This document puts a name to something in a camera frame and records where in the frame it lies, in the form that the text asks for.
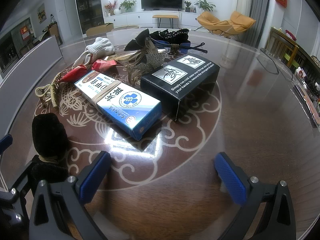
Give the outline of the red snack wrapper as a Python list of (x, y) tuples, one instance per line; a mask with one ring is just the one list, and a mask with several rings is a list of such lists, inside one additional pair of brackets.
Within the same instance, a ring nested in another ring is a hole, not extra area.
[(60, 82), (67, 82), (67, 83), (75, 83), (76, 81), (80, 80), (90, 71), (95, 70), (100, 73), (106, 72), (111, 67), (117, 64), (116, 60), (96, 60), (92, 65), (85, 66), (81, 64), (75, 67), (73, 70), (68, 72), (66, 75), (61, 77)]

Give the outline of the gold rhinestone hair claw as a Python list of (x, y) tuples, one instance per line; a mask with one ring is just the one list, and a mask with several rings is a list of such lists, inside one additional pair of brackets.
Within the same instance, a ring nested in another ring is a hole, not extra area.
[(39, 86), (35, 89), (35, 95), (40, 99), (42, 106), (47, 107), (49, 104), (58, 109), (58, 91), (60, 86), (61, 73), (57, 73), (51, 83), (45, 86)]

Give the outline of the green potted plant left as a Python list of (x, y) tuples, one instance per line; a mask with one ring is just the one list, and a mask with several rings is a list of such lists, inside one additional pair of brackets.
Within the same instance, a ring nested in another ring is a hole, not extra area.
[(136, 0), (124, 0), (121, 2), (119, 9), (124, 12), (131, 12), (136, 3)]

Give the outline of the wooden bench stool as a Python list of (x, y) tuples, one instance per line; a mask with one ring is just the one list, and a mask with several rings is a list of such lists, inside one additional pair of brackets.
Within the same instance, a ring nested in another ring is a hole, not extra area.
[(157, 28), (161, 27), (161, 21), (163, 19), (168, 19), (170, 28), (174, 29), (174, 20), (179, 20), (179, 17), (177, 15), (153, 15), (152, 18), (157, 20)]

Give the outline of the grey sofa back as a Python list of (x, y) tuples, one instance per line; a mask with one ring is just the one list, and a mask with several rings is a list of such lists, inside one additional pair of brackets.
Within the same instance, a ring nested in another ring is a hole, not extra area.
[(41, 78), (62, 58), (55, 36), (41, 42), (22, 57), (1, 82), (1, 137), (5, 136), (21, 105)]

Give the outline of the green potted plant right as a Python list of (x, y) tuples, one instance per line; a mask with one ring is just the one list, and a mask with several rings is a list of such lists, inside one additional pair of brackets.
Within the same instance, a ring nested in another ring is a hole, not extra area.
[(203, 11), (209, 11), (209, 12), (212, 12), (216, 8), (216, 5), (214, 5), (213, 3), (207, 2), (207, 0), (196, 0), (194, 5), (199, 7)]

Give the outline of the black studded fabric item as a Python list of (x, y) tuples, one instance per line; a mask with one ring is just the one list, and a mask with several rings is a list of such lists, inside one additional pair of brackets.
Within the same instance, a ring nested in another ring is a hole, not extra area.
[(199, 51), (205, 54), (208, 53), (208, 50), (202, 49), (202, 46), (205, 45), (204, 42), (196, 46), (191, 45), (191, 42), (189, 41), (189, 29), (154, 31), (150, 34), (150, 38), (153, 44), (158, 48), (170, 48), (171, 54), (177, 54), (178, 52), (186, 54), (190, 50)]

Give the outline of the white tv cabinet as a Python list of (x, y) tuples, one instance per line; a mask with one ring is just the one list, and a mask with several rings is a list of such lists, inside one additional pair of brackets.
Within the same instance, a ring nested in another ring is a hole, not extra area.
[[(107, 16), (104, 23), (113, 23), (114, 27), (124, 27), (127, 25), (137, 25), (140, 28), (157, 28), (157, 20), (152, 18), (153, 15), (177, 15), (179, 20), (174, 20), (174, 29), (191, 28), (197, 29), (201, 25), (197, 21), (199, 14), (184, 11), (139, 11), (127, 12), (119, 15)], [(169, 29), (169, 20), (161, 21), (161, 28)]]

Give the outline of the black knitted glove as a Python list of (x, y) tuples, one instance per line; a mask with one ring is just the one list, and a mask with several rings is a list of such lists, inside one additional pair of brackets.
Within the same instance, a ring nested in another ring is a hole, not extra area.
[(60, 162), (70, 149), (66, 130), (54, 113), (33, 118), (32, 137), (36, 152), (47, 161)]

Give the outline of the small potted plant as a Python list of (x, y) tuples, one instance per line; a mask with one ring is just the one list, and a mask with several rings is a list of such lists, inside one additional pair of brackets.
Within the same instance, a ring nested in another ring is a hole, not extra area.
[(190, 12), (191, 2), (190, 1), (184, 1), (184, 5), (185, 5), (185, 12)]

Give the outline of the blue white medicine box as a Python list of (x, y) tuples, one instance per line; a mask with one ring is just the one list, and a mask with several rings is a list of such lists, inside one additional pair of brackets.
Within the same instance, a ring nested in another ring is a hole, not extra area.
[(159, 100), (95, 70), (75, 86), (101, 114), (137, 141), (161, 117)]

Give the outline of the dark glass display cabinet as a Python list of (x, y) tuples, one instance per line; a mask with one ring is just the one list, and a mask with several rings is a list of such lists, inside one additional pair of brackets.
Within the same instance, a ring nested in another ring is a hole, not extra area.
[(75, 0), (82, 34), (104, 24), (101, 0)]

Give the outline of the grey curtain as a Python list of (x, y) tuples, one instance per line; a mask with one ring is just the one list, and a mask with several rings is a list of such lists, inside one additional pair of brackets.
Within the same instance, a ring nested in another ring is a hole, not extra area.
[(269, 0), (252, 0), (250, 18), (255, 20), (253, 28), (259, 30), (263, 26)]

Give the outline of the green potted plant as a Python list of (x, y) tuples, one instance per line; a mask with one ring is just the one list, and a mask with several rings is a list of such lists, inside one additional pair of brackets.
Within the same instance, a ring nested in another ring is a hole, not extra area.
[(136, 0), (124, 0), (121, 2), (119, 9), (124, 12), (131, 12), (136, 3)]
[(203, 11), (209, 11), (209, 12), (212, 12), (216, 8), (216, 5), (214, 5), (213, 3), (207, 2), (207, 0), (196, 0), (194, 5), (199, 7)]

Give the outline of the black printed cardboard box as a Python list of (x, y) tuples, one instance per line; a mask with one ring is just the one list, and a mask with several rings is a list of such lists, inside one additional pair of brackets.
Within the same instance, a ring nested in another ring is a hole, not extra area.
[(187, 97), (200, 86), (211, 87), (220, 66), (209, 59), (187, 53), (152, 71), (140, 80), (140, 89), (158, 99), (162, 111), (176, 121), (187, 109)]

